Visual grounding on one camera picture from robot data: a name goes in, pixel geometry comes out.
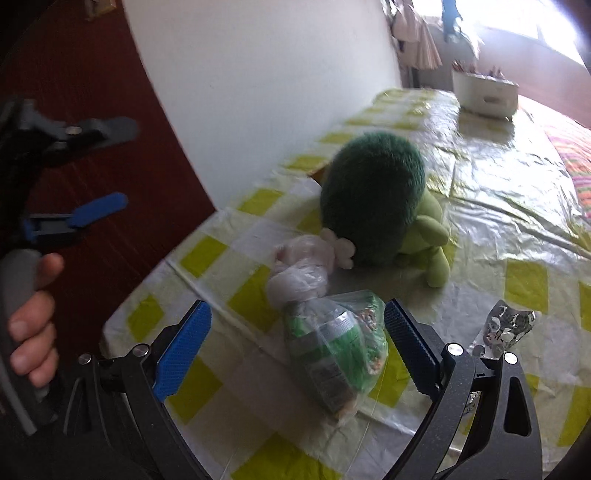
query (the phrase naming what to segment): white box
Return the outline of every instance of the white box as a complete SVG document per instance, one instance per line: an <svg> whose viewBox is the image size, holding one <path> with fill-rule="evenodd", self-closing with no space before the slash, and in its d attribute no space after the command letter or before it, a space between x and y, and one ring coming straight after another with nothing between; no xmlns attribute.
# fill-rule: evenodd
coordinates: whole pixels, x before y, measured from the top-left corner
<svg viewBox="0 0 591 480"><path fill-rule="evenodd" d="M512 119L517 111L519 86L474 73L452 70L453 93L460 106L474 113Z"/></svg>

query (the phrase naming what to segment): brown wooden door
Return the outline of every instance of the brown wooden door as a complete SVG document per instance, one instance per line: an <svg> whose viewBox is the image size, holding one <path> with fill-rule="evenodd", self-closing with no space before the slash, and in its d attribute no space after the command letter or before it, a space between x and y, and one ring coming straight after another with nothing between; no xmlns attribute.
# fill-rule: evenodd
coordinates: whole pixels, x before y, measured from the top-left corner
<svg viewBox="0 0 591 480"><path fill-rule="evenodd" d="M129 206L61 251L57 302L62 361L96 352L101 328L142 279L213 211L148 80L123 6L94 22L82 0L58 0L26 31L0 69L0 97L17 93L58 120L128 116L137 140L46 170L32 213L70 212L122 192Z"/></svg>

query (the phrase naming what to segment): checkered tablecloth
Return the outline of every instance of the checkered tablecloth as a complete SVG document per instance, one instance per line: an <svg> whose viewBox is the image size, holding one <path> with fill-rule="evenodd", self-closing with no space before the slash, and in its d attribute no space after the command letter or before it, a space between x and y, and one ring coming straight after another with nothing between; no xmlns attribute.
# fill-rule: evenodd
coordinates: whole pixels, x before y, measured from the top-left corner
<svg viewBox="0 0 591 480"><path fill-rule="evenodd" d="M417 261L340 271L331 292L368 288L396 297L444 341L464 345L498 299L536 309L542 315L515 352L534 394L545 470L591 414L591 237L561 159L523 111L514 123L496 121L460 112L447 93L391 90L212 216L105 326L109 353L122 355L177 323L196 298L212 306L212 330L166 405L214 479L381 479L430 405L390 343L377 386L336 428L292 379L280 316L264 294L274 247L320 229L320 187L308 175L346 141L376 129L423 152L428 187L452 233L451 278L430 289ZM470 422L462 421L446 465Z"/></svg>

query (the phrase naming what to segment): stuffed turtle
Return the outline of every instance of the stuffed turtle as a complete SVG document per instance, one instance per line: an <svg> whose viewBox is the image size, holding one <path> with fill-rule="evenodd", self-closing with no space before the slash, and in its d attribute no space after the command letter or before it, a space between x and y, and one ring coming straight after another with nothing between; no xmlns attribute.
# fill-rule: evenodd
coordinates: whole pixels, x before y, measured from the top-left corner
<svg viewBox="0 0 591 480"><path fill-rule="evenodd" d="M322 183L322 226L353 242L355 265L387 265L426 251L427 284L445 284L449 264L441 246L449 234L412 143L389 132L361 135L336 154Z"/></svg>

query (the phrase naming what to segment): human hand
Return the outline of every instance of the human hand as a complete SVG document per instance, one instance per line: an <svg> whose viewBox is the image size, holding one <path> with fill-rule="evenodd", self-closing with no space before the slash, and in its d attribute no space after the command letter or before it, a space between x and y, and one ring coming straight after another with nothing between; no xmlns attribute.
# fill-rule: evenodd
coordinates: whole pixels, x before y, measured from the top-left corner
<svg viewBox="0 0 591 480"><path fill-rule="evenodd" d="M37 266L37 288L53 282L64 269L59 254L42 257ZM22 344L12 353L10 361L18 375L27 375L35 387L47 385L56 373L58 354L53 346L56 328L50 322L55 302L46 291L35 294L8 321L12 338Z"/></svg>

